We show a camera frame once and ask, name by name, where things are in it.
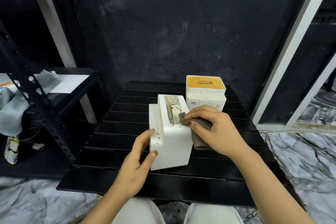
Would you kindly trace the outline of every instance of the forearm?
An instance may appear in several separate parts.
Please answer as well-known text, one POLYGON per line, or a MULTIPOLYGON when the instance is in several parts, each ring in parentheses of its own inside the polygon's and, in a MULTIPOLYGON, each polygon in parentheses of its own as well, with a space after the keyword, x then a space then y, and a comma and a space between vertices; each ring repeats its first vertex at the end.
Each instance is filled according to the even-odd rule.
POLYGON ((119 195, 118 191, 112 186, 86 216, 82 224, 111 224, 126 202, 127 198, 119 195))
POLYGON ((248 145, 232 157, 266 224, 314 223, 248 145))

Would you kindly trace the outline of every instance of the shelf rack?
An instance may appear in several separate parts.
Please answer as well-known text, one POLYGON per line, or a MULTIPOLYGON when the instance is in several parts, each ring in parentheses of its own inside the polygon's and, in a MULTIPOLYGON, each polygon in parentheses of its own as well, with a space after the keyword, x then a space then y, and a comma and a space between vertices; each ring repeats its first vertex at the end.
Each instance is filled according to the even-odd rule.
MULTIPOLYGON (((79 27, 82 29, 80 37, 86 41, 86 37, 84 36, 84 27, 81 24, 81 17, 78 13, 76 1, 69 0, 69 2, 72 7, 74 17, 76 18, 77 23, 79 23, 79 27)), ((51 150, 49 149, 45 150, 45 152, 40 152, 38 158, 36 156, 32 157, 32 161, 35 162, 35 166, 38 165, 39 162, 46 160, 46 158, 49 158, 50 162, 53 162, 53 159, 50 156, 54 155, 54 157, 57 158, 56 156, 58 156, 59 152, 62 151, 65 155, 60 158, 62 161, 59 164, 59 167, 55 166, 53 162, 53 166, 51 168, 55 171, 54 173, 57 177, 61 177, 61 174, 64 174, 66 171, 65 167, 70 165, 70 162, 75 159, 76 154, 79 152, 79 150, 74 147, 74 144, 71 143, 74 142, 75 139, 66 128, 62 118, 95 84, 98 84, 98 88, 100 89, 103 86, 99 80, 98 74, 90 68, 48 69, 56 71, 57 74, 87 74, 89 77, 70 94, 46 95, 39 82, 36 80, 33 71, 31 71, 25 63, 24 58, 18 51, 15 42, 11 38, 0 18, 0 70, 2 73, 8 74, 9 78, 30 104, 29 109, 25 112, 25 117, 28 117, 33 125, 44 126, 59 146, 58 149, 53 147, 51 150)), ((9 170, 8 168, 3 168, 4 165, 0 162, 0 166, 2 166, 0 175, 20 176, 20 170, 26 170, 27 165, 27 163, 18 163, 18 167, 15 167, 17 171, 12 172, 13 169, 9 170)), ((43 171, 37 171, 36 176, 55 178, 55 175, 52 175, 50 171, 46 172, 45 168, 43 171)))

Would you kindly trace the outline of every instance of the white door frame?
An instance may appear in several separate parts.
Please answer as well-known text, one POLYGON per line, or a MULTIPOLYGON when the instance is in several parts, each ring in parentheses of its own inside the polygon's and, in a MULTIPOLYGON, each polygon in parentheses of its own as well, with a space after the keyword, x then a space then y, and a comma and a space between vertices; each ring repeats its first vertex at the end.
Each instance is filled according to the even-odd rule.
MULTIPOLYGON (((51 36, 55 42, 56 48, 61 56, 65 67, 77 67, 74 56, 71 52, 70 45, 65 36, 61 21, 58 17, 53 0, 37 0, 45 22, 49 28, 51 36)), ((90 100, 85 94, 79 102, 82 105, 83 111, 86 115, 86 119, 89 123, 97 123, 95 113, 93 112, 90 100)))
POLYGON ((269 78, 263 88, 263 91, 252 112, 251 119, 258 130, 262 131, 286 131, 291 124, 258 124, 268 103, 271 100, 281 78, 283 77, 290 61, 292 60, 301 40, 303 39, 312 19, 314 18, 322 0, 305 0, 300 12, 292 26, 288 38, 280 52, 280 55, 271 71, 269 78))

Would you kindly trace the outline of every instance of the black table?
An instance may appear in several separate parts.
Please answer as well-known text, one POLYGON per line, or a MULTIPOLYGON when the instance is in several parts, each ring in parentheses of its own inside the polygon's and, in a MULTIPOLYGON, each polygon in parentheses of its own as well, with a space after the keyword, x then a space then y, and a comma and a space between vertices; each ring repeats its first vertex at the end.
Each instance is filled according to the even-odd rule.
MULTIPOLYGON (((223 112, 230 115, 244 140, 260 154, 276 177, 298 199, 271 151, 231 87, 226 86, 223 112)), ((140 133, 149 128, 149 104, 158 94, 183 95, 184 83, 128 82, 82 149, 57 189, 104 194, 140 133)), ((138 196, 159 200, 253 207, 254 202, 235 164, 213 150, 191 151, 189 164, 150 171, 138 196)))

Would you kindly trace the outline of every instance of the gray cloth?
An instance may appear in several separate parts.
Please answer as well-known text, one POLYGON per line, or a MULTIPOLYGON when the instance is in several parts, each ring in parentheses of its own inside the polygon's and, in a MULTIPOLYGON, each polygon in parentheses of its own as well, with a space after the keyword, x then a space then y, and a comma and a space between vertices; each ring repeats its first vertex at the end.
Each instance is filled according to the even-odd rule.
MULTIPOLYGON (((192 118, 190 120, 185 120, 185 115, 185 112, 179 114, 180 123, 184 126, 189 126, 190 121, 195 121, 207 130, 210 130, 212 127, 212 123, 208 120, 205 120, 203 118, 192 118)), ((212 148, 206 142, 204 142, 203 139, 200 138, 199 135, 196 134, 193 130, 191 130, 191 139, 196 150, 212 150, 212 148)))
MULTIPOLYGON (((36 79, 46 94, 61 82, 55 72, 46 70, 38 74, 36 79)), ((0 110, 0 133, 5 136, 17 136, 22 131, 21 119, 24 111, 28 109, 29 103, 19 90, 15 92, 13 99, 9 101, 10 97, 8 96, 9 93, 6 92, 7 90, 9 89, 6 89, 0 95, 0 104, 3 105, 0 110)))

